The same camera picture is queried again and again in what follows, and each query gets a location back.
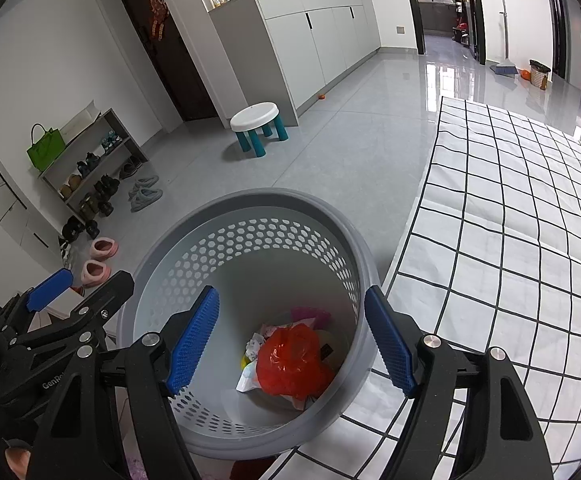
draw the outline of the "red plastic bag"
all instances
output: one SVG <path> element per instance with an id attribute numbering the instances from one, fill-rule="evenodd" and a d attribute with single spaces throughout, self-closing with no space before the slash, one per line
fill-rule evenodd
<path id="1" fill-rule="evenodd" d="M 317 333 L 300 323 L 278 328 L 262 345 L 257 379 L 267 394 L 305 400 L 323 394 L 334 372 L 321 362 Z"/>

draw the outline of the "white stool seat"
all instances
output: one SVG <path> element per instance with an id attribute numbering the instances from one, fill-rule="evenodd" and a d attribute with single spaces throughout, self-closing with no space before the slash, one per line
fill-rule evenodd
<path id="1" fill-rule="evenodd" d="M 245 108 L 230 120 L 234 132 L 248 132 L 270 123 L 280 114 L 275 103 L 259 103 Z"/>

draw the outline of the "trash can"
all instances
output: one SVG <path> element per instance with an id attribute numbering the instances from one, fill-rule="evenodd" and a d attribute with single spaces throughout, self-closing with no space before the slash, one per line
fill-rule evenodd
<path id="1" fill-rule="evenodd" d="M 548 85 L 548 74 L 550 69 L 534 59 L 530 60 L 530 82 L 533 86 L 545 90 Z"/>
<path id="2" fill-rule="evenodd" d="M 188 310 L 203 286 L 219 291 L 202 359 L 171 401 L 192 453 L 247 460 L 314 438 L 355 398 L 377 353 L 363 312 L 366 290 L 379 284 L 370 250 L 339 211 L 302 192 L 253 189 L 208 203 L 151 248 L 135 282 L 118 319 L 120 347 Z M 261 390 L 235 390 L 246 342 L 296 306 L 330 312 L 347 348 L 333 383 L 304 412 Z"/>

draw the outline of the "green handbag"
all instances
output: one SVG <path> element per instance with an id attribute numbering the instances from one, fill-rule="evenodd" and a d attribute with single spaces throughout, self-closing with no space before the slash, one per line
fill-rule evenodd
<path id="1" fill-rule="evenodd" d="M 44 136 L 37 142 L 33 142 L 32 131 L 35 129 L 35 126 L 42 125 L 36 123 L 32 126 L 32 129 L 30 130 L 30 143 L 32 146 L 26 150 L 26 153 L 28 153 L 33 166 L 40 171 L 44 171 L 56 158 L 58 158 L 59 154 L 65 150 L 66 143 L 64 142 L 64 139 L 62 139 L 59 130 L 54 130 L 52 128 L 49 130 L 44 128 Z"/>

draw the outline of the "door decoration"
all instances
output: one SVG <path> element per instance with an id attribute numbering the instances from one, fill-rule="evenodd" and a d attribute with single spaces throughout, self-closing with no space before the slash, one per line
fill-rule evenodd
<path id="1" fill-rule="evenodd" d="M 170 11 L 164 0 L 150 0 L 150 8 L 153 11 L 151 35 L 153 38 L 158 38 L 158 41 L 161 41 L 164 34 L 164 22 L 168 15 L 170 15 Z"/>

